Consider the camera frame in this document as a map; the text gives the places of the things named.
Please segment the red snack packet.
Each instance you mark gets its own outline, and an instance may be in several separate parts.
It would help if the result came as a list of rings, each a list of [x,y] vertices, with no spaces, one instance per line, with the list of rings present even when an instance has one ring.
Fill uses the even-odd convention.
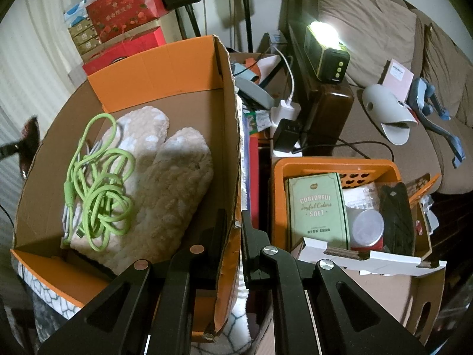
[[[26,179],[30,166],[35,158],[40,143],[40,130],[38,119],[32,116],[22,129],[22,139],[19,145],[18,158],[19,169],[24,180]]]

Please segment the beige fuzzy socks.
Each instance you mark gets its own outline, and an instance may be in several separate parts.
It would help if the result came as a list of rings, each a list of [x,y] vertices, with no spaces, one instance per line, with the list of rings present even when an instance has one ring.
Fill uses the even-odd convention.
[[[116,275],[171,258],[213,180],[213,158],[199,131],[169,127],[154,106],[90,120],[63,185],[62,249]]]

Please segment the orange cardboard box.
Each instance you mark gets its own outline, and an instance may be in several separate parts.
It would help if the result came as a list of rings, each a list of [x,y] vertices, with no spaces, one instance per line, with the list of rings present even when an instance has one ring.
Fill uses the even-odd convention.
[[[193,336],[220,331],[236,302],[241,208],[241,104],[229,53],[215,35],[158,46],[90,75],[55,117],[18,203],[13,256],[44,303],[72,317],[105,289],[100,263],[121,272],[135,259],[160,262],[227,214],[215,288],[196,297]],[[80,141],[112,137],[135,157],[125,183],[130,231],[94,251],[82,237],[61,248],[63,184]]]

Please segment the brown cardboard box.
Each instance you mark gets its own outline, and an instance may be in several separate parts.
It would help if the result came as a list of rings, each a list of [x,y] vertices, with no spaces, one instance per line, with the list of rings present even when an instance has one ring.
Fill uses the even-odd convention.
[[[425,348],[440,310],[446,264],[427,260],[432,244],[426,218],[420,207],[415,207],[411,215],[413,256],[347,251],[316,240],[306,241],[300,252],[290,254],[311,264],[323,259],[332,260]]]

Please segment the white round lid jar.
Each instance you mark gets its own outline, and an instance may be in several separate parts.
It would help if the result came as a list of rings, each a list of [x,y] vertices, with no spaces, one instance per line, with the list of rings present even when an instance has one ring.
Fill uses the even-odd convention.
[[[350,246],[371,248],[383,237],[384,219],[375,209],[347,208]]]

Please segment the patterned white blanket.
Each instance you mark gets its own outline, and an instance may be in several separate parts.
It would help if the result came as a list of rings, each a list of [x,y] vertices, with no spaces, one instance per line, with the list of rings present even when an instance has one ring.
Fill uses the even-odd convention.
[[[79,307],[57,292],[47,287],[17,259],[12,260],[13,269],[19,279],[26,285],[34,314],[35,328],[40,343],[44,343],[53,333],[62,327],[71,317],[79,312]],[[249,320],[246,311],[249,291],[244,282],[243,268],[236,274],[235,301],[228,319],[222,328],[211,333],[205,329],[194,333],[191,342],[192,354],[244,354],[252,345]]]

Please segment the black pouch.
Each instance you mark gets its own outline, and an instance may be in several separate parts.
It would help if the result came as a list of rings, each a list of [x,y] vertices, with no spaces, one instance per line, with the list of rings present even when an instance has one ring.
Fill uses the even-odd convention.
[[[383,184],[378,190],[379,211],[384,220],[383,250],[412,256],[414,254],[414,222],[404,183]]]

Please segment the stacked small gold boxes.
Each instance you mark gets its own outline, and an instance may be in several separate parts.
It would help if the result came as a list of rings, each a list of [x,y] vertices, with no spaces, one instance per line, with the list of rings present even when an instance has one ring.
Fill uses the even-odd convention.
[[[69,33],[79,54],[86,54],[101,44],[90,18],[84,18],[70,27]]]

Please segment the black charger adapter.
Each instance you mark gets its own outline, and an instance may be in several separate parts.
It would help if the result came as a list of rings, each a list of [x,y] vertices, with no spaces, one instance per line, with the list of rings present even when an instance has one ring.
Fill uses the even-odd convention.
[[[273,135],[273,148],[291,152],[300,138],[300,126],[296,120],[282,119]]]

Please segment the red collection box lower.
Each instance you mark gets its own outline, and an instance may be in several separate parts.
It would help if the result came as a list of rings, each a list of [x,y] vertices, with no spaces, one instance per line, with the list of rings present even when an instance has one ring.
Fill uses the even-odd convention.
[[[143,32],[141,35],[124,39],[103,51],[96,52],[89,61],[83,64],[82,68],[86,75],[93,75],[115,62],[165,44],[163,31],[161,27],[157,27]]]

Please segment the red gift box upper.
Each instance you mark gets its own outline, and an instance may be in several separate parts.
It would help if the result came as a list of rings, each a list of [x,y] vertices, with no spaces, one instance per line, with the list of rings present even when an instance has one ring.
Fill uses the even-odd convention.
[[[96,0],[87,12],[101,43],[169,13],[163,0]]]

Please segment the dark brown side table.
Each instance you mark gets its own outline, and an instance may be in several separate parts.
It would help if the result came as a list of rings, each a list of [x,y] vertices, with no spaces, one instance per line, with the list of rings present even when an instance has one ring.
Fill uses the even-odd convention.
[[[352,109],[354,94],[347,82],[321,82],[303,49],[305,26],[291,20],[288,29],[294,54],[295,98],[302,108],[297,118],[302,155],[331,156]]]

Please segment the white charger adapter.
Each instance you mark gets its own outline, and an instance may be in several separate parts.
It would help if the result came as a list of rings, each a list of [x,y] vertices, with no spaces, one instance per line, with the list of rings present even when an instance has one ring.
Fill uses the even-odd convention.
[[[277,127],[281,120],[295,121],[301,112],[301,106],[298,103],[287,100],[281,100],[277,106],[269,110],[270,120],[274,127]]]

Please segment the white slipper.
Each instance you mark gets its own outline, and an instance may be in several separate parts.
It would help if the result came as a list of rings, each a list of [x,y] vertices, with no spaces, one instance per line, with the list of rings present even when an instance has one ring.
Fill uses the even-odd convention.
[[[366,87],[362,104],[368,117],[389,142],[395,146],[407,143],[410,129],[418,122],[409,107],[390,89],[380,84]]]

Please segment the brown sofa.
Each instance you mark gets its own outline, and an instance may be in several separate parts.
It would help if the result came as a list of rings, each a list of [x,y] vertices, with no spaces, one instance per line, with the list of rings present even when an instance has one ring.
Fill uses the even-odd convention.
[[[405,181],[439,175],[434,189],[445,195],[472,190],[472,63],[440,27],[402,0],[289,0],[288,12],[288,22],[330,23],[349,49],[346,80],[354,103],[341,137],[361,146],[335,148],[333,156],[394,160]],[[435,85],[452,118],[430,119],[460,138],[466,159],[459,167],[453,167],[453,151],[440,135],[417,125],[406,144],[394,146],[362,108],[363,90],[383,80],[392,59]]]

